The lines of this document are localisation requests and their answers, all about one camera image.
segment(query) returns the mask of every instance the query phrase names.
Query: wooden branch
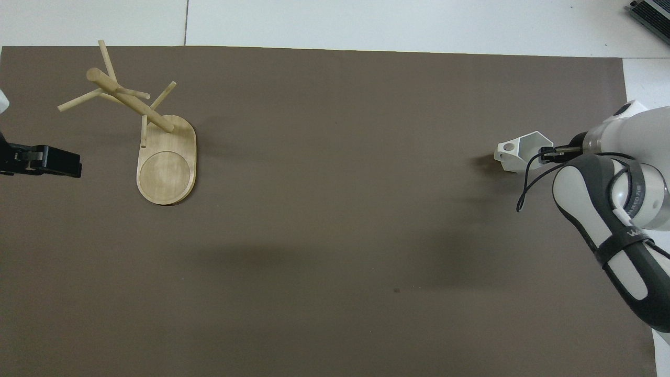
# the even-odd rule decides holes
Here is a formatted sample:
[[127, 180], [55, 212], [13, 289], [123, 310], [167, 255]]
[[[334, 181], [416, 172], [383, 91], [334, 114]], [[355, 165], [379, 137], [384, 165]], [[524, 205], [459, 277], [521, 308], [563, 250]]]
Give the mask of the wooden branch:
[[151, 104], [151, 106], [149, 106], [149, 107], [151, 107], [152, 109], [155, 110], [156, 107], [158, 107], [158, 105], [160, 105], [161, 102], [163, 102], [163, 100], [168, 96], [168, 94], [169, 94], [169, 93], [172, 91], [172, 89], [174, 89], [174, 87], [176, 87], [176, 86], [177, 86], [177, 83], [175, 83], [174, 81], [172, 81], [172, 82], [167, 86], [167, 88], [165, 88], [165, 90], [161, 93], [161, 95], [159, 95], [158, 98], [157, 98], [157, 99]]
[[88, 70], [88, 72], [86, 72], [86, 78], [89, 81], [96, 83], [100, 88], [106, 91], [107, 94], [110, 94], [119, 101], [123, 102], [126, 106], [130, 107], [138, 114], [146, 115], [153, 124], [160, 127], [163, 131], [169, 133], [174, 129], [174, 125], [170, 123], [170, 121], [165, 119], [146, 103], [140, 101], [137, 97], [123, 93], [117, 93], [117, 88], [119, 88], [120, 85], [116, 81], [112, 80], [111, 77], [107, 76], [103, 71], [97, 68], [91, 68]]
[[109, 58], [109, 53], [107, 52], [107, 46], [105, 45], [105, 41], [99, 40], [98, 44], [100, 45], [100, 52], [103, 53], [103, 60], [105, 61], [105, 67], [107, 68], [107, 73], [112, 78], [112, 80], [117, 81], [117, 75], [114, 73], [114, 67], [112, 67], [112, 60]]
[[60, 112], [63, 112], [65, 110], [69, 110], [69, 109], [71, 109], [71, 108], [73, 108], [73, 107], [75, 107], [75, 106], [77, 106], [81, 103], [84, 103], [84, 102], [88, 101], [89, 99], [93, 99], [93, 98], [99, 96], [102, 93], [103, 93], [103, 90], [100, 89], [100, 88], [98, 88], [94, 91], [90, 91], [90, 92], [86, 93], [85, 95], [81, 95], [81, 96], [79, 96], [75, 99], [72, 99], [72, 100], [69, 100], [69, 101], [65, 102], [61, 106], [58, 106], [58, 110]]

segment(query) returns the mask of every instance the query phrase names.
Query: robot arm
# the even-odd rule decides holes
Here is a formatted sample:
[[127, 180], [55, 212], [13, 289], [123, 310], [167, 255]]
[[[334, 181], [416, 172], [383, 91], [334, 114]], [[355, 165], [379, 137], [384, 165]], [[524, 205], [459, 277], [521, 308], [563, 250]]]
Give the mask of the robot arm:
[[[670, 344], [670, 255], [643, 231], [670, 230], [664, 179], [670, 177], [670, 107], [647, 110], [631, 101], [566, 146], [554, 148], [543, 136], [531, 135], [499, 144], [496, 159], [505, 170], [518, 172], [519, 164], [510, 162], [520, 158], [526, 173], [540, 164], [563, 163], [533, 183], [558, 170], [553, 197], [559, 210], [581, 233], [628, 306]], [[507, 156], [514, 153], [516, 160]]]
[[655, 168], [595, 154], [567, 162], [553, 183], [559, 210], [577, 227], [621, 297], [670, 343], [670, 256], [636, 225], [656, 219], [653, 203], [662, 203], [666, 192]]

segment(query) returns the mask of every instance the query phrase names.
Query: white tile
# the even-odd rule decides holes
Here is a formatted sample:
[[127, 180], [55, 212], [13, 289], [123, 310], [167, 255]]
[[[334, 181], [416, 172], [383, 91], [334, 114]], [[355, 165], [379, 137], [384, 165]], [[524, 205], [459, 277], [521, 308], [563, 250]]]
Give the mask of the white tile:
[[184, 44], [186, 0], [0, 0], [0, 46]]
[[624, 59], [628, 100], [649, 109], [670, 106], [670, 59]]
[[654, 346], [656, 348], [656, 373], [658, 377], [670, 376], [670, 345], [653, 331]]
[[190, 0], [187, 44], [670, 57], [628, 1]]

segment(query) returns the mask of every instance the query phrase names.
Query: oval wooden base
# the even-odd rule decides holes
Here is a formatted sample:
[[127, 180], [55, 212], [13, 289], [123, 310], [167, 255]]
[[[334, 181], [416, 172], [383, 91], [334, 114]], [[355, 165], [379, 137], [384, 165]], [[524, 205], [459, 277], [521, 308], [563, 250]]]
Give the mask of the oval wooden base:
[[163, 115], [172, 133], [147, 125], [146, 148], [139, 149], [137, 188], [150, 202], [171, 205], [186, 198], [196, 182], [196, 132], [184, 118]]

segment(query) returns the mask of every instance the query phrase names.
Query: wooden mug tree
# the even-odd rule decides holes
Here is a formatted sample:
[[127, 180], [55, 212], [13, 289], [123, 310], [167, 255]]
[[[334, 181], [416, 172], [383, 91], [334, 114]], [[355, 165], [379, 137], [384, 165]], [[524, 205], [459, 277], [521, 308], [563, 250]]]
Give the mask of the wooden mug tree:
[[98, 44], [107, 74], [91, 68], [86, 72], [86, 78], [99, 88], [65, 102], [58, 106], [58, 110], [65, 111], [89, 99], [102, 97], [142, 115], [137, 188], [155, 204], [171, 205], [181, 201], [196, 182], [196, 133], [184, 118], [160, 115], [155, 110], [177, 84], [172, 81], [151, 105], [147, 105], [140, 98], [150, 99], [148, 93], [126, 89], [118, 83], [105, 42], [100, 40]]

